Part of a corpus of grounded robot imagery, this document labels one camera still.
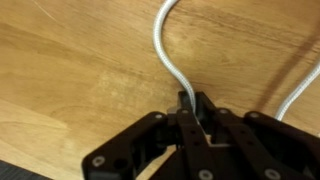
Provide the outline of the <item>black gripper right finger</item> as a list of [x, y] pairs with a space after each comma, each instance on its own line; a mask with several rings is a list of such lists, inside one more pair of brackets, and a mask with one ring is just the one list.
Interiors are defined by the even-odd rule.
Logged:
[[246, 180], [320, 180], [320, 140], [268, 115], [239, 117], [196, 94], [196, 114], [215, 148], [226, 150]]

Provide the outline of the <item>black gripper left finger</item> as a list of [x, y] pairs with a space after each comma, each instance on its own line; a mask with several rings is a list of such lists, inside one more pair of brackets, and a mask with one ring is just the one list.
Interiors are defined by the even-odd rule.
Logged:
[[85, 180], [135, 180], [171, 145], [176, 151], [151, 176], [151, 180], [203, 180], [214, 177], [206, 126], [214, 105], [197, 92], [192, 111], [184, 92], [171, 113], [151, 112], [82, 160]]

